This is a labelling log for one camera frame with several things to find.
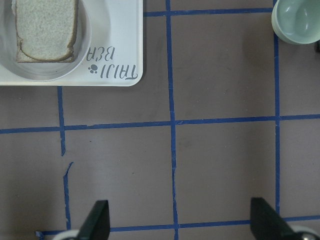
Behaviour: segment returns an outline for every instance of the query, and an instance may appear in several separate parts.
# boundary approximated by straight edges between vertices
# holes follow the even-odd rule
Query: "slice of bread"
[[[19,63],[70,63],[79,0],[15,0]]]

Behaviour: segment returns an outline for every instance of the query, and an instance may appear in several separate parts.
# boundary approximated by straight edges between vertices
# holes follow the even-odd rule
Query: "ceramic cup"
[[[275,34],[289,44],[320,40],[320,0],[278,0],[271,19]]]

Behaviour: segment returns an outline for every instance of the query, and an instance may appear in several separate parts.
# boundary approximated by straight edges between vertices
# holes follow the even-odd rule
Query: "bowl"
[[[275,34],[289,44],[320,40],[320,0],[278,0],[271,17]]]
[[[2,0],[0,2],[0,64],[15,75],[31,81],[46,82],[65,77],[82,63],[91,44],[92,26],[83,0],[79,0],[77,18],[73,62],[18,63],[16,61],[16,22],[12,11],[12,0]]]

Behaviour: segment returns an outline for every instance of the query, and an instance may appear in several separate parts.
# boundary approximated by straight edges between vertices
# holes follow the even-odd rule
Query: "paw print logo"
[[[88,69],[90,70],[90,73],[95,73],[95,74],[97,74],[98,72],[97,72],[97,70],[98,70],[98,66],[97,65],[94,65],[94,64],[92,64],[91,65],[91,67],[88,67]]]

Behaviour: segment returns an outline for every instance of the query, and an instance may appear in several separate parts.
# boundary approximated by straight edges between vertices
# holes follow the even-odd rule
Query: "blue tape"
[[[41,132],[59,132],[60,127],[27,127],[27,128],[10,128],[0,129],[0,134],[23,134],[23,133],[41,133]]]
[[[170,0],[165,1],[167,11],[171,10]],[[168,91],[169,91],[169,109],[171,122],[171,164],[172,164],[172,208],[173,208],[173,225],[174,225],[174,240],[179,240],[179,220],[176,201],[176,116],[174,103],[174,75],[173,75],[173,58],[172,58],[172,33],[171,33],[171,17],[166,16],[166,52],[167,52],[167,67],[168,67]]]
[[[64,189],[64,204],[65,204],[65,219],[66,219],[66,229],[71,229],[71,214],[70,214],[70,201],[69,201],[69,180],[68,173],[74,162],[69,163],[69,167],[67,168],[64,176],[63,176],[63,189]]]
[[[252,116],[252,117],[230,117],[212,119],[177,120],[176,125],[186,124],[224,124],[224,123],[244,123],[244,122],[266,122],[275,121],[275,116]]]
[[[275,211],[280,213],[280,79],[279,79],[279,41],[273,34],[274,42],[274,99],[275,99]]]
[[[44,236],[54,236],[54,235],[58,235],[62,232],[65,232],[66,230],[55,230],[55,231],[42,231],[41,233]]]
[[[59,124],[60,124],[60,138],[61,138],[61,156],[63,156],[66,153],[66,134],[65,134],[62,86],[57,87],[57,95],[58,95]]]
[[[258,14],[258,13],[271,13],[272,7],[266,8],[236,8],[236,9],[206,9],[206,10],[178,10],[171,11],[170,16],[182,15],[214,15],[214,14]]]
[[[149,226],[124,226],[124,227],[112,227],[111,232],[130,232],[130,231],[148,231],[148,230],[164,230],[174,229],[175,226],[169,225],[149,225]]]
[[[150,122],[129,122],[129,123],[110,123],[96,125],[67,125],[64,127],[66,131],[70,130],[89,130],[89,129],[121,129],[121,128],[143,128],[143,127],[160,127],[170,126],[170,121],[150,121]]]
[[[180,228],[189,229],[189,228],[204,228],[204,227],[219,227],[219,226],[237,226],[237,225],[248,225],[248,224],[250,224],[250,220],[214,221],[214,222],[180,224]]]
[[[308,115],[288,115],[288,116],[281,116],[281,121],[286,120],[305,120],[305,119],[320,119],[320,114],[308,114]]]
[[[320,215],[284,217],[287,222],[320,220]]]

